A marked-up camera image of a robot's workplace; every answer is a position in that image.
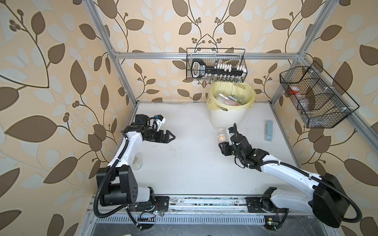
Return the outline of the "tea bottle yellow white label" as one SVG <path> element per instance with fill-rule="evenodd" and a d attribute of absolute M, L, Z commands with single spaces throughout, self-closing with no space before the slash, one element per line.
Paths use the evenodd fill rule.
<path fill-rule="evenodd" d="M 217 134 L 218 134 L 218 143 L 219 144 L 227 142 L 226 130 L 224 128 L 219 128 L 217 130 Z"/>

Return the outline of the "clear bottle green red neck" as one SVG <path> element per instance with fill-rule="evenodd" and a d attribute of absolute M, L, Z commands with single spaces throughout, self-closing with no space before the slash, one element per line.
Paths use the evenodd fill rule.
<path fill-rule="evenodd" d="M 248 102 L 244 95 L 232 95 L 231 98 L 239 105 L 245 105 Z"/>

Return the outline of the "clear bottle red cap red print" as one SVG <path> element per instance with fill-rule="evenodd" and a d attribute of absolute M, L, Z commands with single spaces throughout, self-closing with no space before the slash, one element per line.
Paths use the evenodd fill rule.
<path fill-rule="evenodd" d="M 217 97 L 217 101 L 228 106 L 240 106 L 240 103 L 235 97 L 220 93 Z"/>

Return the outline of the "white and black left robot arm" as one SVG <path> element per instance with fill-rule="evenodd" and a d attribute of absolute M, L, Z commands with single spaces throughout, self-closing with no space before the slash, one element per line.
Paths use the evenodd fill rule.
<path fill-rule="evenodd" d="M 130 220 L 139 229 L 143 226 L 132 216 L 129 207 L 138 203 L 155 205 L 155 194 L 151 187 L 139 187 L 132 171 L 136 153 L 143 141 L 167 144 L 176 136 L 169 130 L 154 131 L 123 130 L 121 145 L 106 168 L 100 168 L 96 174 L 97 193 L 94 197 L 93 211 L 97 218 L 107 218 L 121 209 L 125 209 Z"/>

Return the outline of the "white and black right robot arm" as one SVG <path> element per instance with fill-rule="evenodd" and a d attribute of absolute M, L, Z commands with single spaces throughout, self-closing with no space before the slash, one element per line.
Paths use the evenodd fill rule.
<path fill-rule="evenodd" d="M 334 175 L 311 173 L 282 162 L 267 151 L 253 148 L 236 125 L 229 129 L 219 128 L 217 132 L 221 153 L 233 156 L 238 167 L 273 175 L 299 189 L 299 192 L 287 192 L 269 187 L 258 204 L 264 211 L 294 209 L 311 213 L 333 228 L 340 227 L 342 222 L 359 223 L 362 220 L 362 211 Z"/>

